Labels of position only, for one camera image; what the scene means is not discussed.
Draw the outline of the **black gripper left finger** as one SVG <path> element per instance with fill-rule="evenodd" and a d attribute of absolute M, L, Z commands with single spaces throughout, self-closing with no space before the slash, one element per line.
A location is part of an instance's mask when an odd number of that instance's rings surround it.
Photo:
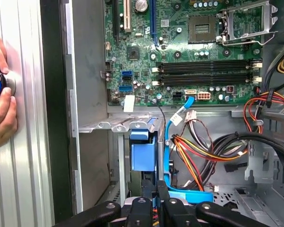
<path fill-rule="evenodd" d="M 142 180 L 141 197 L 129 197 L 121 206 L 114 201 L 105 201 L 83 211 L 56 227 L 151 227 L 153 225 L 154 185 Z"/>

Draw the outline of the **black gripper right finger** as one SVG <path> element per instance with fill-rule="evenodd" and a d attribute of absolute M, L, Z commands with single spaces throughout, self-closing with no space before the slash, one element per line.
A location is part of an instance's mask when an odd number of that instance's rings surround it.
<path fill-rule="evenodd" d="M 157 182 L 161 227 L 265 227 L 266 224 L 213 202 L 201 202 L 194 207 L 169 195 L 164 181 Z"/>

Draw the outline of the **person's right hand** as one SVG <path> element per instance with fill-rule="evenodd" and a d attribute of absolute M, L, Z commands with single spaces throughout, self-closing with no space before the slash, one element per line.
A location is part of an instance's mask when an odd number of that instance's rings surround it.
<path fill-rule="evenodd" d="M 11 94 L 11 89 L 6 87 L 0 95 L 0 146 L 14 135 L 17 127 L 16 99 Z"/>

